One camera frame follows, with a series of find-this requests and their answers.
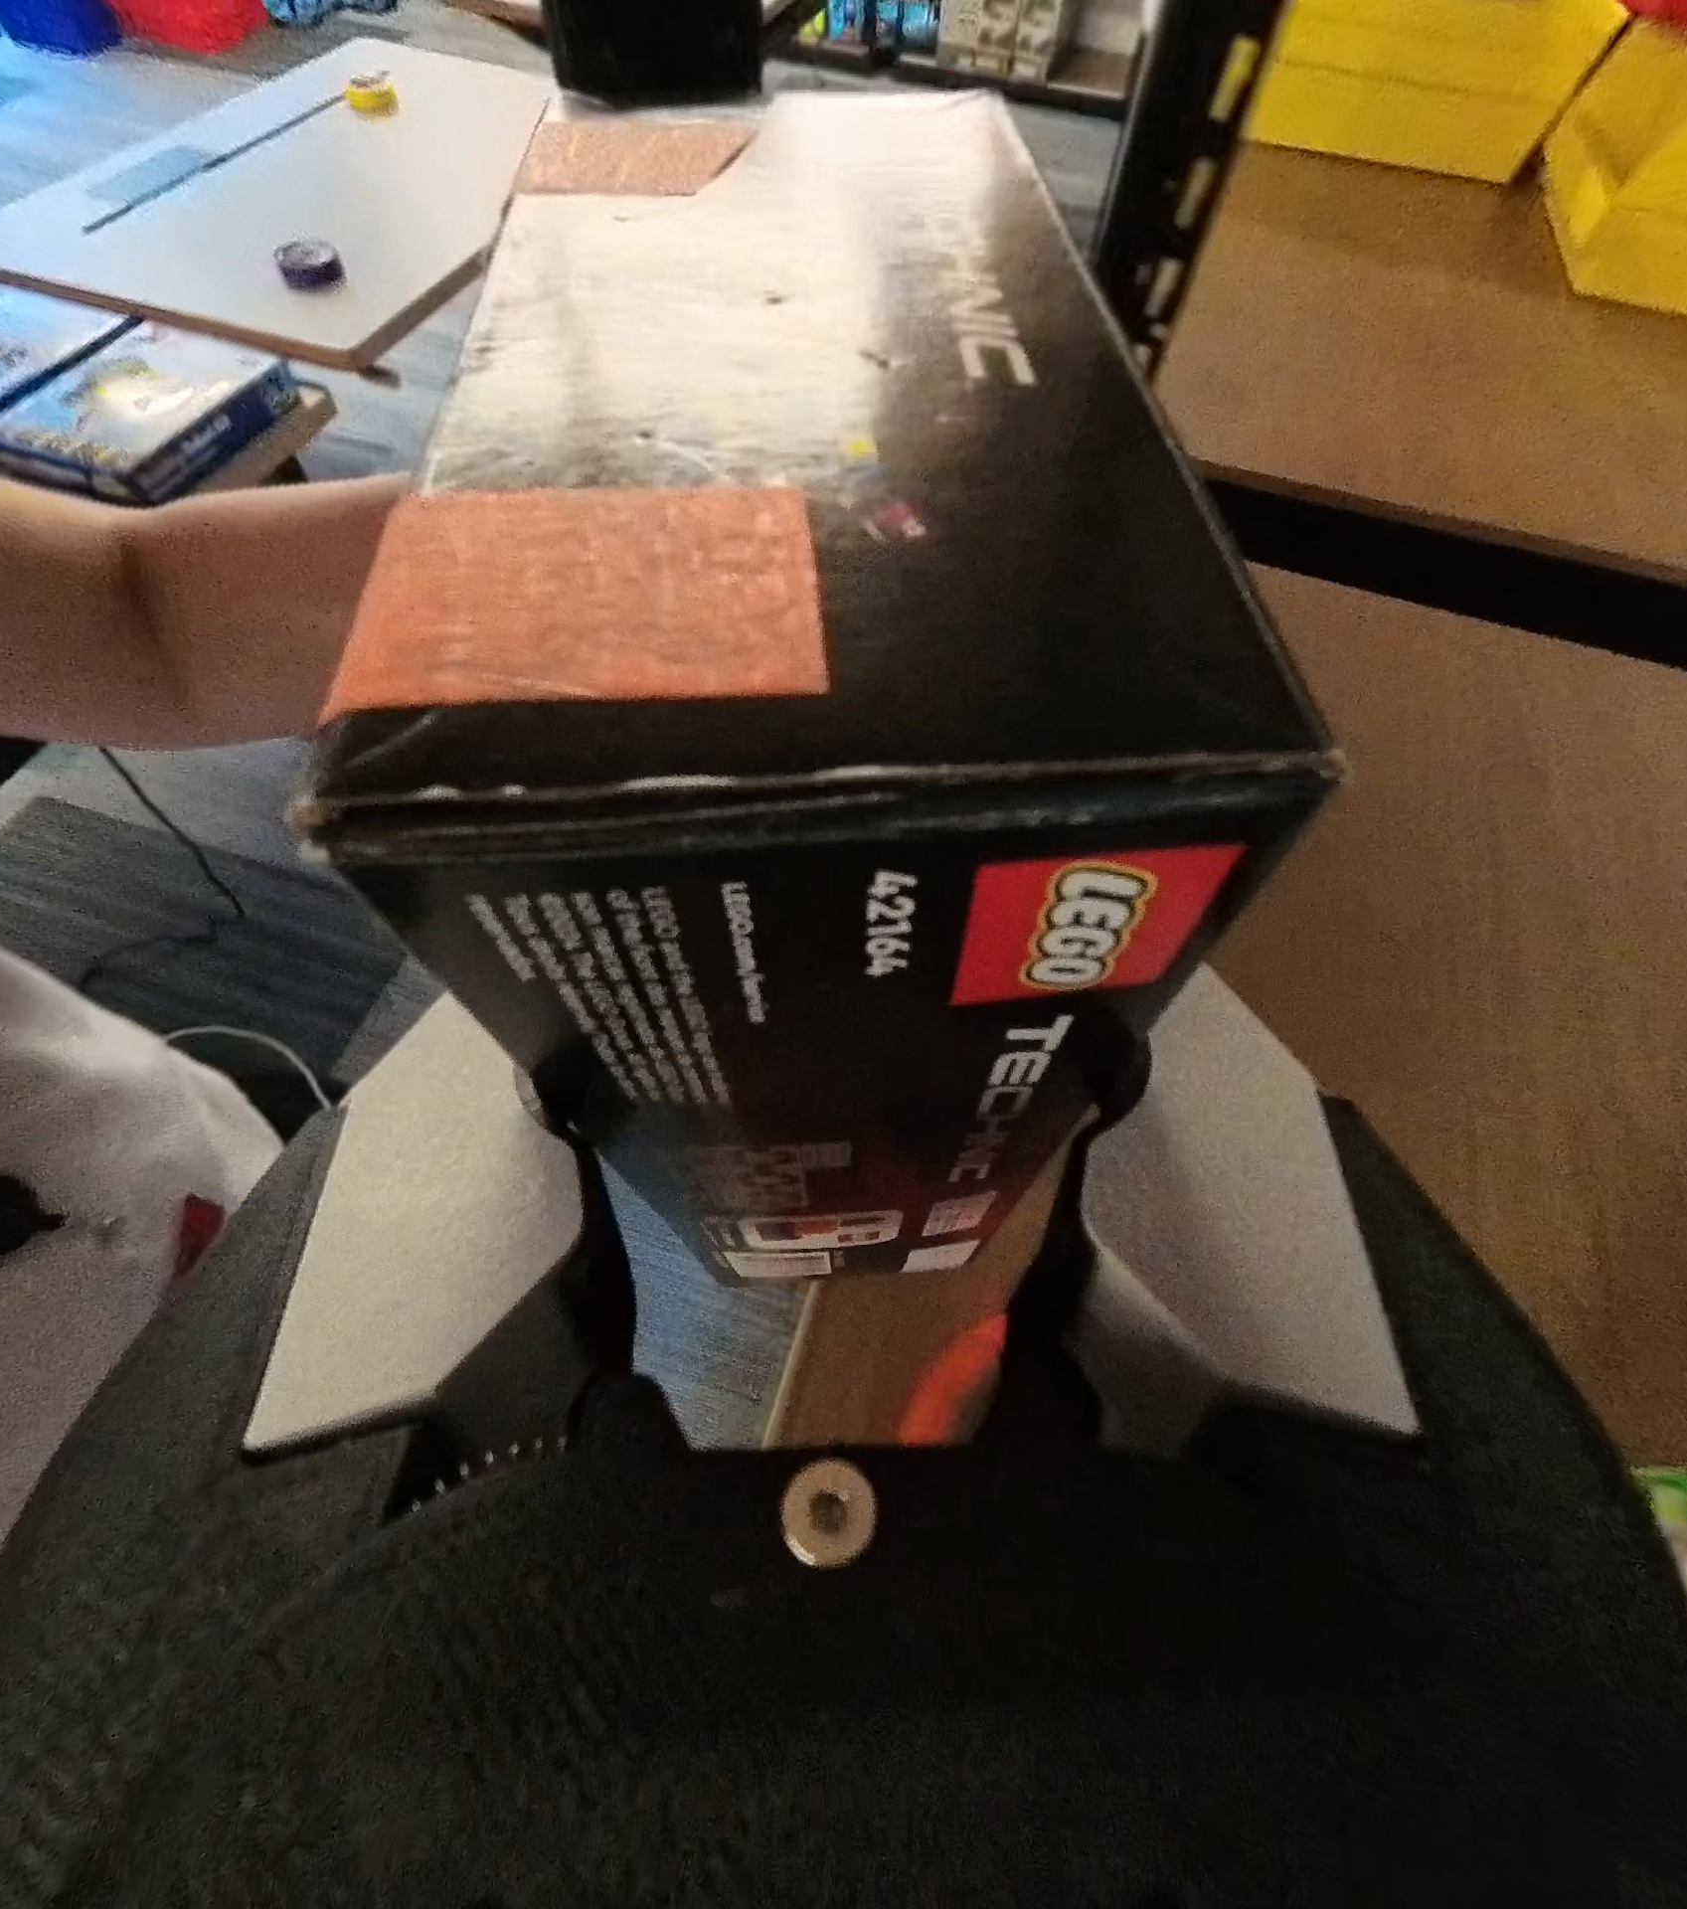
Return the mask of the person's left forearm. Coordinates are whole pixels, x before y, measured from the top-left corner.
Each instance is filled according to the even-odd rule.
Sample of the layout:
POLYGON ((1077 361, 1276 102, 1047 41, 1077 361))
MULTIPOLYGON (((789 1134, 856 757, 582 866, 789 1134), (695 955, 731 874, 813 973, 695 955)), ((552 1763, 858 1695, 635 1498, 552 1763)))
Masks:
POLYGON ((0 476, 0 737, 132 753, 309 737, 407 488, 134 510, 0 476))

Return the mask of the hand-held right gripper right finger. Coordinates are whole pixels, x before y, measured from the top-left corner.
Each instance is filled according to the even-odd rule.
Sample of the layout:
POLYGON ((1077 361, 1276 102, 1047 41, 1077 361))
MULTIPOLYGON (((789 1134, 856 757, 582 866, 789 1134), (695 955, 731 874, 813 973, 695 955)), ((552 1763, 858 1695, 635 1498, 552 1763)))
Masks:
POLYGON ((1161 1017, 1149 1061, 1079 1196, 1091 1278, 1065 1347, 1103 1443, 1185 1447, 1236 1405, 1417 1439, 1314 1077, 1212 969, 1161 1017))

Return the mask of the black toy box orange tape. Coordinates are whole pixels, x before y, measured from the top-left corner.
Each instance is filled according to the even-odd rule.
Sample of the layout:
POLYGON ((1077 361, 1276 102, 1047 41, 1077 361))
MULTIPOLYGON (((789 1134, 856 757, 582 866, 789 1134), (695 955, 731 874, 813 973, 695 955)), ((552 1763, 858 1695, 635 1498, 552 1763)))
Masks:
POLYGON ((737 1290, 1089 1132, 1346 763, 1003 108, 534 136, 295 822, 737 1290))

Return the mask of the yellow storage bin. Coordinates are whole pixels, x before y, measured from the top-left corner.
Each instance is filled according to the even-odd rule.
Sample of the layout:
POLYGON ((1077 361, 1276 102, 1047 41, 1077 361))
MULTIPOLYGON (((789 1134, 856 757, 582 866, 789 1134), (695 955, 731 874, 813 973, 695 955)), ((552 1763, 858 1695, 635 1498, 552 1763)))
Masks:
POLYGON ((1687 321, 1687 23, 1636 15, 1547 136, 1574 295, 1687 321))
POLYGON ((1513 184, 1630 23, 1620 3, 1298 3, 1248 142, 1513 184))

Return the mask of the black metal shelf rack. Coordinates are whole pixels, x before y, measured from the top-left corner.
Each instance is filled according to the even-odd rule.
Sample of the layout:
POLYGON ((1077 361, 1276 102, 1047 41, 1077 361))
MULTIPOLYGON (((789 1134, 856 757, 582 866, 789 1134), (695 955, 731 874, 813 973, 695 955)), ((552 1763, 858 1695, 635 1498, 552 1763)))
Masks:
POLYGON ((1218 969, 1687 1468, 1687 325, 1527 196, 1244 156, 1286 25, 1161 5, 1097 230, 1352 763, 1218 969))

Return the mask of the person's white clothing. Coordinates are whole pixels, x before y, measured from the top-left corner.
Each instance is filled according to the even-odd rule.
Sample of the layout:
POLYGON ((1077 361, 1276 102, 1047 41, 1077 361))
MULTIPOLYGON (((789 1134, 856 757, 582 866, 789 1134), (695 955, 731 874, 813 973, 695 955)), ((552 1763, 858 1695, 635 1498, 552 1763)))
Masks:
POLYGON ((281 1152, 224 1075, 0 949, 0 1548, 281 1152))

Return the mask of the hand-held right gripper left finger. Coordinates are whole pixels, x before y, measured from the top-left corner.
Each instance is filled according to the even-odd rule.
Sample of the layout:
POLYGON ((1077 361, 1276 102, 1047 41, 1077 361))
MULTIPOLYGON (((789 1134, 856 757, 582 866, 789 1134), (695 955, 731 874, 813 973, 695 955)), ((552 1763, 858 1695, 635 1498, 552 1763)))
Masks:
POLYGON ((244 1435, 255 1461, 399 1425, 502 1457, 629 1369, 602 1170, 452 997, 349 1093, 297 1242, 244 1435))

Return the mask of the red storage bin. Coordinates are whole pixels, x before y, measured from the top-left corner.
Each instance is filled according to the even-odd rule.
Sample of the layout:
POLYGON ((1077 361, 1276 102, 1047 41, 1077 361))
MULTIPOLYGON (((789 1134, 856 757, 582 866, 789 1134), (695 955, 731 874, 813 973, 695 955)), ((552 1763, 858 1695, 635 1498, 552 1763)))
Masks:
POLYGON ((168 53, 212 59, 261 35, 265 3, 108 3, 120 35, 168 53))

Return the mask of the black object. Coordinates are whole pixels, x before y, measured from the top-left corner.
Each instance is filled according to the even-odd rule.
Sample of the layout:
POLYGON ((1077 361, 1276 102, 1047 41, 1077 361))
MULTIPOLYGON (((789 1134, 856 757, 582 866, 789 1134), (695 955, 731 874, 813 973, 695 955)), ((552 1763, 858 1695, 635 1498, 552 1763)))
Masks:
POLYGON ((763 75, 761 3, 544 3, 558 84, 614 108, 725 104, 763 75))

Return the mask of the white desk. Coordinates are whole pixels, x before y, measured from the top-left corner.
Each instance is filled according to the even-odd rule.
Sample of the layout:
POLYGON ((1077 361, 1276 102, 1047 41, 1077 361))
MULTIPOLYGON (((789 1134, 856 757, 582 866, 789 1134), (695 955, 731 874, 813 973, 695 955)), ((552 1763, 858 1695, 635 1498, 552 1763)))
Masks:
POLYGON ((0 285, 369 373, 484 273, 556 102, 544 76, 355 39, 0 208, 0 285), (343 86, 379 71, 401 112, 357 116, 343 86), (347 283, 289 291, 295 238, 347 283))

